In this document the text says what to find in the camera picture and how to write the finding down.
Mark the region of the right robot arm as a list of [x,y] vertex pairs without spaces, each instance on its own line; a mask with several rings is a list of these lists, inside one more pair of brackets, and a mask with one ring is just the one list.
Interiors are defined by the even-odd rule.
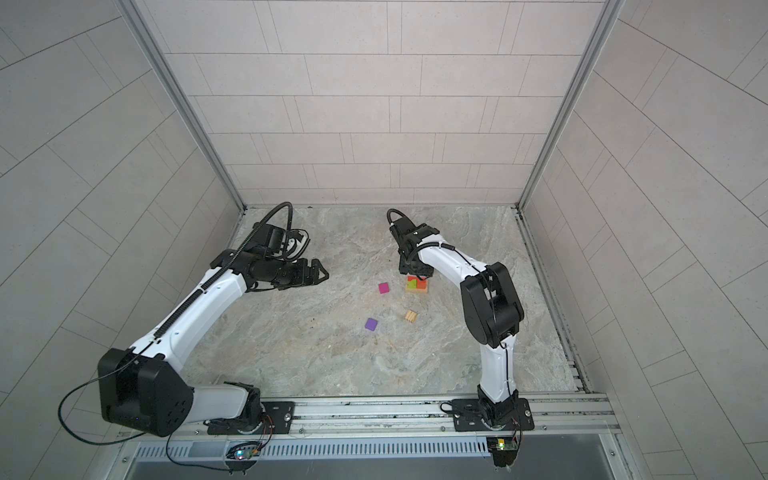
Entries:
[[401,274],[426,280],[438,272],[459,289],[464,322],[480,345],[480,417],[491,429],[531,430],[530,408],[513,375],[514,347],[525,313],[507,267],[465,255],[438,229],[416,225],[397,209],[388,209],[386,218],[398,246]]

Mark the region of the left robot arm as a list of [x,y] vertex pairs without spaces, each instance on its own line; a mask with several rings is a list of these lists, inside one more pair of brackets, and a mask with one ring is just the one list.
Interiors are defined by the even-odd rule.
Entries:
[[244,294],[327,280],[321,262],[303,256],[309,243],[303,229],[257,223],[240,247],[222,251],[162,322],[129,348],[112,348],[102,356],[97,367],[102,418],[158,437],[196,422],[213,435],[261,428],[265,413],[257,387],[240,382],[190,386],[180,372],[209,329]]

